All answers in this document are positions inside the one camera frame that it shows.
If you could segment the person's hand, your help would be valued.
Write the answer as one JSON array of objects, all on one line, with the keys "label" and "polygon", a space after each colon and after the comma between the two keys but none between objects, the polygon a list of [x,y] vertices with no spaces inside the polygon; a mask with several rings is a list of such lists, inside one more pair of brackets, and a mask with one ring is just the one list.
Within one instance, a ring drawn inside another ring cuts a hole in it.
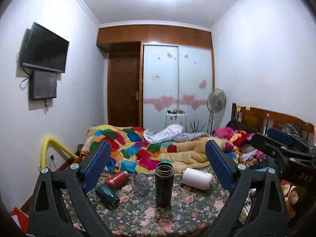
[{"label": "person's hand", "polygon": [[299,195],[296,191],[296,187],[292,186],[287,197],[285,198],[288,219],[292,219],[295,216],[296,211],[293,206],[298,202],[298,200]]}]

